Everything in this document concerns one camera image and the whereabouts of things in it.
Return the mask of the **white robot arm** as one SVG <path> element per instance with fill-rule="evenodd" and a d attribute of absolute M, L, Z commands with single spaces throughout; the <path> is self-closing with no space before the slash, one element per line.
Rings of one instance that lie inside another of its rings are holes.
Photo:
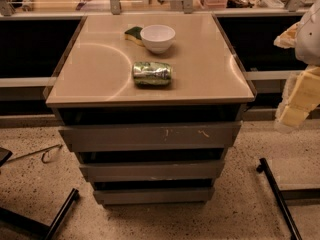
<path fill-rule="evenodd" d="M 280 48 L 293 48 L 295 56 L 307 67 L 286 80 L 282 101 L 275 114 L 275 128 L 281 132 L 298 129 L 320 104 L 320 0 L 301 20 L 274 40 Z"/>

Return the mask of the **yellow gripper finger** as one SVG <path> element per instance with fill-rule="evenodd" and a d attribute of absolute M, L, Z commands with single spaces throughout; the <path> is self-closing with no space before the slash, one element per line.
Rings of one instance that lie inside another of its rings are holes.
<path fill-rule="evenodd" d="M 298 129 L 319 104 L 320 67 L 308 66 L 300 73 L 292 73 L 276 110 L 275 128 L 278 131 Z"/>
<path fill-rule="evenodd" d="M 296 46 L 296 34 L 298 24 L 294 23 L 282 34 L 276 37 L 274 45 L 283 49 L 294 48 Z"/>

